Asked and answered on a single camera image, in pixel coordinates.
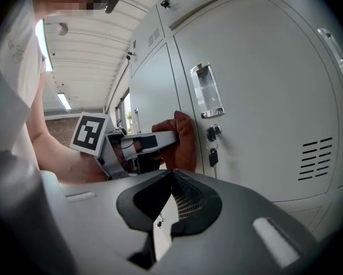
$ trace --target ventilation slot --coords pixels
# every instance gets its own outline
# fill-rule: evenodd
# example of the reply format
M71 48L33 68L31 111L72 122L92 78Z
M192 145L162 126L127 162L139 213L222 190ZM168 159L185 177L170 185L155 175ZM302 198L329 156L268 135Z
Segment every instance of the ventilation slot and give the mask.
M153 36L155 37L155 41L157 40L158 37L160 37L160 30L159 30L159 28L157 28L157 29L153 32Z
M305 158L301 159L301 165L300 165L300 171L299 175L311 175L312 172L317 172L315 177L323 176L328 174L328 168L329 168L329 162L330 159L328 157L323 158L324 156L330 155L332 152L325 152L324 154L319 154L322 152L322 150L329 149L333 145L330 143L330 141L333 140L332 137L329 137L327 139L322 139L318 142L311 142L303 144L304 150L302 152L303 156ZM298 180L306 180L310 179L313 176L306 176L299 178Z
M153 44L153 34L148 38L148 46L150 47Z

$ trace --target key lock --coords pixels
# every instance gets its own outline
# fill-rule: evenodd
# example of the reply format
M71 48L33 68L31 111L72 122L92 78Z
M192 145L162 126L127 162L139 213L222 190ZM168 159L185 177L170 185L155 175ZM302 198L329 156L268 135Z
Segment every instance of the key lock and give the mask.
M222 129L219 125L213 124L211 125L207 131L207 149L209 150L208 153L208 158L210 161L210 166L214 169L215 173L215 178L217 178L217 171L216 171L216 164L218 163L218 154L217 154L217 149L218 149L218 142L216 142L216 147L215 148L209 148L208 144L213 143L214 141L217 140L217 136L222 132Z

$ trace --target ceiling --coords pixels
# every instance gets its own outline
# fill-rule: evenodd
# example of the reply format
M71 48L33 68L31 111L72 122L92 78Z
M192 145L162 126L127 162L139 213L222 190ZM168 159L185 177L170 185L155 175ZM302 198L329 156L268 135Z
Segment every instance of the ceiling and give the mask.
M121 0L111 14L96 10L91 16L46 18L45 36L53 71L52 84L44 90L44 112L63 112L57 92L65 93L74 111L102 111L132 34L157 1ZM65 36L59 35L60 22L68 24Z

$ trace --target red cloth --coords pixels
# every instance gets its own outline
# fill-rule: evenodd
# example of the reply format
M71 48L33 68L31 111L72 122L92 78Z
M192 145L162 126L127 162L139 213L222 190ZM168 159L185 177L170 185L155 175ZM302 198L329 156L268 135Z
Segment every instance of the red cloth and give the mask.
M191 118L183 112L175 111L174 119L165 120L152 126L152 132L176 131L179 141L163 148L160 157L168 169L182 169L195 172L195 136Z

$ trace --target ceiling light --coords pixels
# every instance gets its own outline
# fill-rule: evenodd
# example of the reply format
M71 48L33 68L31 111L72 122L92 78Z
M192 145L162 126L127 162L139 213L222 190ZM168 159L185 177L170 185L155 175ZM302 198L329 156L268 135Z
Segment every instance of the ceiling light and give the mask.
M58 98L61 100L64 108L66 108L67 110L71 110L72 108L70 107L67 99L66 99L66 96L64 95L64 93L58 93Z
M45 56L45 71L53 71L53 65L50 62L48 48L46 46L45 32L44 32L44 22L40 20L35 28L35 34L39 40L39 46L41 53Z

